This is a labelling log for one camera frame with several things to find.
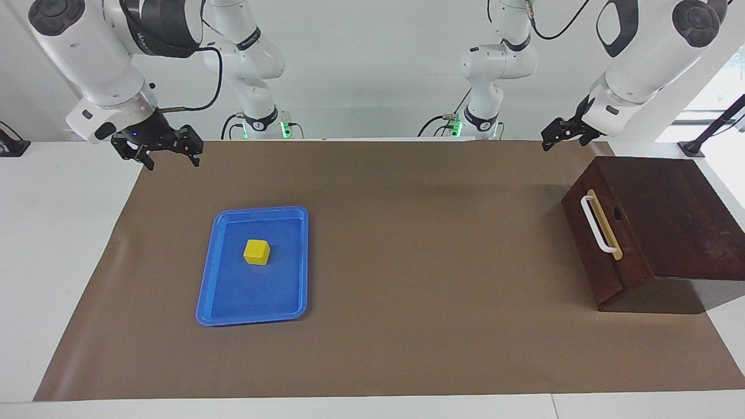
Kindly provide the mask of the white drawer handle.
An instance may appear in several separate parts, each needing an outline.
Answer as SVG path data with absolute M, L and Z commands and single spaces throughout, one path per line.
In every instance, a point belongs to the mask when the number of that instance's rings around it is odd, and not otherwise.
M 591 196 L 590 194 L 586 194 L 585 196 L 583 196 L 583 198 L 581 198 L 580 206 L 582 207 L 591 233 L 593 233 L 594 240 L 596 241 L 599 249 L 601 249 L 606 254 L 614 254 L 615 252 L 617 252 L 618 249 L 617 247 L 608 245 L 606 243 L 603 233 L 601 233 L 601 228 L 599 228 L 598 221 L 594 217 L 593 208 L 591 207 L 591 202 L 593 201 L 593 199 L 593 196 Z

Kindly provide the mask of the wooden drawer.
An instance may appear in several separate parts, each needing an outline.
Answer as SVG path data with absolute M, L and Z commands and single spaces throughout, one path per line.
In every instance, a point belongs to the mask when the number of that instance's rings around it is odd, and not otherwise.
M 612 157 L 594 158 L 561 201 L 591 290 L 599 302 L 636 288 L 652 277 L 612 191 L 612 179 L 606 174 L 607 164 L 614 161 Z M 586 194 L 594 198 L 591 207 L 606 243 L 618 249 L 614 254 L 603 252 L 594 240 L 580 206 Z

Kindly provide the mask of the yellow cube block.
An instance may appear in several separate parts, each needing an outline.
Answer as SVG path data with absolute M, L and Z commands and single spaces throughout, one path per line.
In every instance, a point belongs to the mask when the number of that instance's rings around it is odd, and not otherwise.
M 244 260 L 249 265 L 266 266 L 271 245 L 266 240 L 249 239 L 244 248 Z

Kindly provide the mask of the dark wooden drawer cabinet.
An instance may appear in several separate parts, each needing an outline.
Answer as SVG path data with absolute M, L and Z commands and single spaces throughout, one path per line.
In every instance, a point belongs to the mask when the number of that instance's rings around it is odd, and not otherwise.
M 612 158 L 605 172 L 652 277 L 594 297 L 598 309 L 697 315 L 745 296 L 745 231 L 695 162 Z

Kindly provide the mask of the bright window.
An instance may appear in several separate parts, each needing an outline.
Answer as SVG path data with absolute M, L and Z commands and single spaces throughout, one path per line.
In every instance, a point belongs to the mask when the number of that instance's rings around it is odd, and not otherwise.
M 676 143 L 694 140 L 743 94 L 745 94 L 745 44 L 684 106 L 676 119 L 655 141 Z

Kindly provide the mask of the blue plastic tray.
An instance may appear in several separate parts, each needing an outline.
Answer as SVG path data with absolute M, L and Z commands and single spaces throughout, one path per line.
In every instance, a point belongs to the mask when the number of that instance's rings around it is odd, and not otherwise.
M 300 318 L 308 307 L 308 210 L 301 206 L 230 209 L 212 225 L 195 317 L 203 326 Z M 249 239 L 271 247 L 266 266 L 249 265 Z

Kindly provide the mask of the brown table mat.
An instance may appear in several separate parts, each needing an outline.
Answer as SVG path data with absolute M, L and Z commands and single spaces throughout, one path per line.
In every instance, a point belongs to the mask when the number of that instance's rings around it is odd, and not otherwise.
M 601 313 L 560 200 L 591 148 L 209 141 L 141 171 L 36 401 L 745 388 L 708 316 Z M 198 324 L 212 223 L 310 215 L 295 321 Z

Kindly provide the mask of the black table clamp mount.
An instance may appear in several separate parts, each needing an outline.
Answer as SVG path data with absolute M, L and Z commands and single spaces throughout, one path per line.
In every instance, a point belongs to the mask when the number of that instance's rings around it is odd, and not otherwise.
M 0 158 L 21 157 L 29 147 L 30 141 L 0 120 Z

